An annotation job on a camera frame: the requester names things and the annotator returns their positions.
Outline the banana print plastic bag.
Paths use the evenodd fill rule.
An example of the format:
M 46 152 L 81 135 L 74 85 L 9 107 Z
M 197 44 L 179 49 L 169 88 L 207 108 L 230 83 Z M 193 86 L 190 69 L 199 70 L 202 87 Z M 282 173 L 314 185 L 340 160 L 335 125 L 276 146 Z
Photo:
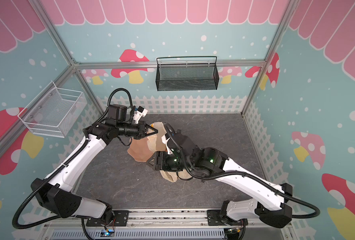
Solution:
M 158 129 L 157 133 L 157 139 L 148 139 L 148 147 L 151 151 L 153 151 L 153 154 L 155 152 L 167 152 L 169 155 L 173 154 L 172 150 L 169 150 L 166 145 L 167 141 L 167 136 L 166 136 L 166 129 L 164 127 L 164 124 L 162 122 L 154 122 L 151 124 L 152 127 Z M 178 181 L 179 177 L 179 172 L 165 172 L 165 171 L 157 171 L 161 174 L 161 176 L 171 182 L 175 183 Z

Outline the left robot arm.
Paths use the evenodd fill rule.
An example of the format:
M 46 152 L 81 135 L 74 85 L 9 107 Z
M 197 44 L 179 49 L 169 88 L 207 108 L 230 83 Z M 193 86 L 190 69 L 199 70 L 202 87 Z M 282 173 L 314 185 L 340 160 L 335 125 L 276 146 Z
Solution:
M 45 179 L 31 184 L 42 207 L 57 218 L 92 218 L 104 225 L 114 220 L 110 204 L 80 197 L 72 189 L 86 167 L 112 140 L 120 136 L 140 140 L 158 132 L 141 120 L 148 112 L 143 107 L 133 107 L 128 120 L 126 111 L 123 105 L 108 106 L 104 118 L 83 129 L 83 141 L 71 155 Z

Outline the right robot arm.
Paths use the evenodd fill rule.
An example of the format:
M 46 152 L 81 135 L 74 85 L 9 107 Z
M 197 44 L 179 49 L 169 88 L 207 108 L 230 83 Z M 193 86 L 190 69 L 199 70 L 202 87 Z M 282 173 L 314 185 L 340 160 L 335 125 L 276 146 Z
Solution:
M 245 201 L 224 201 L 220 211 L 208 211 L 209 225 L 244 225 L 258 218 L 264 224 L 283 228 L 292 220 L 292 208 L 285 196 L 292 196 L 288 184 L 276 185 L 247 171 L 215 148 L 199 148 L 188 137 L 176 134 L 165 140 L 166 151 L 157 151 L 147 160 L 156 171 L 179 173 L 187 170 L 191 178 L 216 180 L 251 197 Z

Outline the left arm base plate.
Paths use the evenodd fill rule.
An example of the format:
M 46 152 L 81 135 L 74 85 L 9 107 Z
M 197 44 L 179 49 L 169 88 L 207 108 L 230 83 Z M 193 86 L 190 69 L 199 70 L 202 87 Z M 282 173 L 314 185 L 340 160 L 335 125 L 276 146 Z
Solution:
M 104 214 L 99 219 L 89 218 L 86 222 L 87 227 L 126 227 L 129 211 L 114 210 Z

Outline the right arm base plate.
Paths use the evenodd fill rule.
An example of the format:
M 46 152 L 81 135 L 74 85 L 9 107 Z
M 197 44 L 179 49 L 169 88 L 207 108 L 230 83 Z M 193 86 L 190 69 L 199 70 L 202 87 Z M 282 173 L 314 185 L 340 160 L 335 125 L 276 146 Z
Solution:
M 207 210 L 207 221 L 209 226 L 240 226 L 248 225 L 247 219 L 232 220 L 221 213 L 221 210 Z

